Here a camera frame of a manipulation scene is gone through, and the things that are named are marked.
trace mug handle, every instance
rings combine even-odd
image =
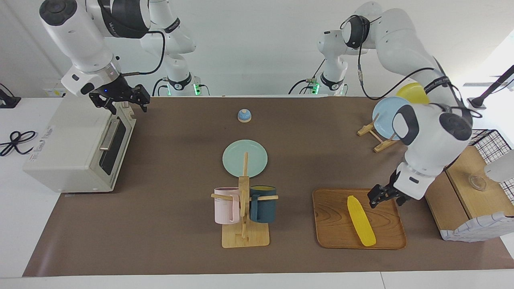
[[[259,194],[254,194],[252,195],[252,204],[251,204],[251,208],[250,208],[250,211],[251,211],[251,214],[250,214],[250,219],[251,220],[256,220],[258,221],[259,219],[257,218],[257,203],[259,202],[257,199],[260,197],[261,195]]]
[[[234,216],[239,216],[239,195],[231,195],[232,196],[232,217],[230,217],[230,222],[234,222]]]

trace black cord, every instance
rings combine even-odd
[[[377,21],[379,18],[373,20],[370,22],[370,24],[372,22],[375,22]],[[386,95],[388,95],[391,91],[393,91],[395,88],[397,88],[402,82],[406,81],[409,77],[411,77],[412,75],[420,72],[420,71],[423,71],[423,70],[434,70],[432,67],[424,67],[424,68],[420,68],[414,72],[411,72],[409,73],[407,76],[405,76],[402,80],[400,80],[398,83],[396,83],[390,90],[388,90],[386,93],[384,93],[382,96],[379,96],[379,97],[371,97],[367,94],[366,90],[364,89],[364,76],[363,76],[363,73],[362,73],[362,68],[361,68],[361,65],[360,65],[360,56],[362,54],[362,43],[364,42],[364,29],[362,30],[362,35],[361,35],[361,42],[360,42],[360,46],[359,46],[359,57],[357,59],[357,68],[358,68],[358,75],[359,75],[359,81],[360,81],[360,87],[362,89],[362,92],[364,93],[364,95],[366,95],[367,98],[371,99],[371,100],[380,100],[384,97],[386,97]]]
[[[300,80],[299,82],[295,83],[291,89],[289,90],[289,92],[287,94],[291,94],[292,90],[295,89],[295,87],[297,87],[298,84],[302,83],[302,82],[307,82],[307,79],[302,79]]]
[[[457,88],[457,86],[453,85],[453,83],[450,83],[450,87],[452,87],[453,89],[455,89],[457,92],[458,92],[458,95],[459,97],[461,98],[461,102],[464,103],[464,99],[462,99],[462,93],[461,91]]]
[[[122,76],[149,75],[149,74],[155,73],[156,71],[159,70],[159,68],[161,67],[162,62],[164,60],[164,52],[166,50],[166,36],[164,35],[164,33],[162,31],[148,31],[147,32],[147,34],[157,34],[157,33],[161,34],[161,36],[162,36],[162,52],[161,52],[161,59],[159,61],[159,65],[154,70],[147,72],[147,73],[142,73],[142,72],[122,73],[121,74]]]
[[[14,94],[12,93],[12,91],[11,91],[11,90],[9,90],[9,89],[7,88],[7,86],[5,86],[5,85],[3,85],[3,84],[1,84],[1,83],[0,83],[0,85],[1,85],[3,88],[5,88],[5,89],[6,89],[6,90],[7,90],[7,91],[8,91],[8,92],[9,92],[9,93],[14,97]]]
[[[303,94],[306,94],[306,93],[307,93],[307,89],[309,89],[309,88],[312,88],[312,86],[306,86],[306,87],[302,88],[302,89],[300,90],[300,93],[299,93],[299,94],[302,94],[302,92],[303,92]]]
[[[440,103],[435,103],[435,102],[430,102],[429,104],[439,106],[439,108],[440,108],[443,112],[448,112],[448,108],[449,108],[449,109],[451,109],[451,110],[455,109],[455,110],[461,110],[461,111],[469,111],[470,115],[471,115],[472,117],[474,117],[474,118],[483,118],[483,117],[484,117],[481,113],[479,113],[479,112],[477,112],[477,111],[474,111],[474,110],[472,110],[472,109],[469,109],[469,108],[467,108],[467,107],[465,107],[465,106],[446,106],[446,107],[445,107],[444,105],[442,105],[442,104],[440,104]]]
[[[359,16],[359,15],[356,15],[356,14],[350,15],[350,17],[346,18],[346,20],[343,21],[343,23],[341,23],[341,25],[339,25],[339,29],[343,29],[343,25],[346,23],[346,21],[350,20],[350,18],[352,18],[354,16]]]
[[[159,83],[161,81],[164,81],[164,79],[160,78],[159,80],[157,80],[157,82],[154,84],[154,89],[152,90],[152,95],[151,96],[155,96],[155,90],[157,89],[157,86],[159,85]]]
[[[386,97],[386,95],[388,95],[391,91],[393,91],[395,88],[397,88],[402,82],[406,81],[409,77],[413,76],[414,74],[420,72],[420,71],[423,71],[423,70],[434,70],[433,68],[431,67],[424,67],[424,68],[420,68],[416,71],[413,71],[411,73],[409,73],[407,76],[405,76],[402,80],[400,80],[398,83],[396,83],[390,90],[388,90],[386,93],[384,93],[382,96],[379,96],[379,97],[371,97],[369,96],[367,93],[366,93],[366,90],[364,89],[364,82],[361,82],[360,83],[360,87],[362,88],[362,92],[364,92],[364,95],[366,95],[367,98],[371,99],[371,100],[380,100],[384,97]]]
[[[18,149],[18,145],[32,140],[33,138],[35,138],[36,134],[37,133],[35,131],[28,131],[28,132],[24,132],[24,133],[21,133],[19,131],[12,132],[11,135],[9,136],[9,138],[11,139],[10,142],[0,143],[0,147],[6,146],[0,152],[0,156],[8,155],[12,151],[12,149],[15,149],[21,155],[26,155],[26,154],[30,153],[34,147],[32,147],[30,150],[28,150],[26,152],[22,152]]]
[[[168,86],[167,86],[167,85],[161,85],[161,86],[159,86],[159,88],[157,89],[157,96],[160,96],[160,89],[161,89],[161,88],[163,88],[163,87],[164,87],[164,88],[168,88]]]
[[[477,112],[477,111],[474,111],[472,109],[469,109],[465,106],[450,106],[451,109],[456,109],[456,110],[461,110],[461,111],[469,111],[470,112],[470,115],[474,118],[483,118],[484,116]]]
[[[325,59],[323,59],[323,61],[321,62],[320,66],[318,67],[318,70],[316,70],[316,72],[313,74],[313,78],[315,78],[315,77],[316,77],[316,74],[318,74],[318,71],[320,71],[320,68],[321,68],[321,66],[323,65],[323,63],[325,63],[325,61],[326,61],[326,58],[325,58]]]
[[[497,90],[497,91],[495,91],[495,92],[492,92],[491,94],[493,94],[493,93],[497,93],[497,92],[500,92],[500,91],[504,90],[504,89],[505,89],[507,86],[509,86],[513,81],[514,81],[514,78],[513,78],[511,81],[509,81],[509,83],[507,83],[505,86],[503,86],[502,88],[500,88],[499,90]]]
[[[371,24],[371,23],[373,23],[373,22],[375,22],[375,21],[377,21],[377,20],[379,20],[380,18],[382,18],[382,16],[380,16],[379,18],[376,18],[376,19],[375,19],[375,20],[373,20],[373,21],[370,21],[370,24]]]
[[[205,88],[207,88],[207,93],[209,94],[209,96],[211,96],[211,92],[210,92],[208,86],[206,86],[205,84],[200,84],[198,87],[205,87]]]

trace black grid basket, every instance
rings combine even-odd
[[[478,149],[487,164],[511,150],[509,144],[497,130],[473,130],[469,145]],[[514,178],[500,183],[500,186],[514,204]]]

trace plate stand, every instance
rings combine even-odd
[[[370,133],[372,136],[374,136],[379,142],[380,144],[377,145],[373,151],[376,152],[376,153],[379,153],[383,150],[385,150],[386,148],[394,145],[395,143],[397,143],[398,141],[397,140],[393,140],[393,138],[396,136],[396,133],[394,133],[390,138],[386,139],[386,140],[382,140],[382,138],[380,138],[374,131],[373,129],[375,128],[375,121],[377,120],[378,116],[380,114],[377,114],[375,116],[375,118],[373,119],[373,121],[370,123],[370,124],[367,124],[365,126],[363,126],[358,132],[357,132],[357,135],[358,136],[363,136],[365,135],[366,133]]]

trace green indicator light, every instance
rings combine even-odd
[[[316,83],[314,86],[314,89],[313,89],[313,94],[318,94],[319,90],[320,90],[320,84]]]
[[[200,94],[201,94],[201,89],[200,89],[200,87],[198,87],[198,85],[197,85],[197,84],[193,84],[193,86],[194,86],[194,93],[195,93],[196,95],[200,95]]]

